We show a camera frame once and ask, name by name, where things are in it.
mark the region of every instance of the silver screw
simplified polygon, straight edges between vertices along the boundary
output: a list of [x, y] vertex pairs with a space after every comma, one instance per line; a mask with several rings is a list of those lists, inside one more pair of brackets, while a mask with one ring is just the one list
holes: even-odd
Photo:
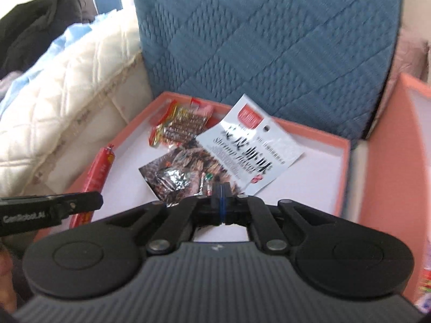
[[281, 251], [286, 249], [287, 243], [281, 239], [272, 239], [267, 241], [266, 247], [271, 251]]
[[165, 239], [153, 240], [148, 247], [153, 251], [163, 251], [169, 248], [170, 243]]

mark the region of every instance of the blue headboard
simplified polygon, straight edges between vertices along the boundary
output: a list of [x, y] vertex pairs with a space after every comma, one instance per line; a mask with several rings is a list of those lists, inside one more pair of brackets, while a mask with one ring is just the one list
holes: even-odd
[[401, 0], [135, 0], [154, 94], [265, 111], [361, 137], [384, 86]]

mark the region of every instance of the snack package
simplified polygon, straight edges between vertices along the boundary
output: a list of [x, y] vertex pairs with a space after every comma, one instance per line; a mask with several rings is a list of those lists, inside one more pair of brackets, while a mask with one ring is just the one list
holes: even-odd
[[294, 139], [246, 95], [220, 123], [196, 140], [247, 195], [255, 195], [303, 153]]
[[211, 195], [215, 180], [230, 182], [233, 194], [241, 192], [226, 169], [194, 139], [153, 160], [139, 171], [167, 206], [176, 205], [185, 197]]
[[205, 130], [205, 124], [214, 112], [214, 107], [192, 99], [190, 106], [172, 101], [153, 120], [149, 143], [178, 146], [194, 139]]

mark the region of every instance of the white snack package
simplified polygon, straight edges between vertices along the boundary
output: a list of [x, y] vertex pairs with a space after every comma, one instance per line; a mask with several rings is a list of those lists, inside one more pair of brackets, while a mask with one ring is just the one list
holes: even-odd
[[220, 123], [196, 140], [247, 195], [255, 195], [303, 154], [295, 140], [245, 94]]

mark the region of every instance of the gray gripper base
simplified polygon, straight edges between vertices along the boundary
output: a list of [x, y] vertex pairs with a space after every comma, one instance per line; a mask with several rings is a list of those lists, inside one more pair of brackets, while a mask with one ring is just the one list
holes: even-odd
[[37, 296], [15, 314], [22, 323], [410, 323], [421, 316], [401, 296], [327, 296], [254, 243], [183, 243], [147, 260], [114, 293], [72, 302]]

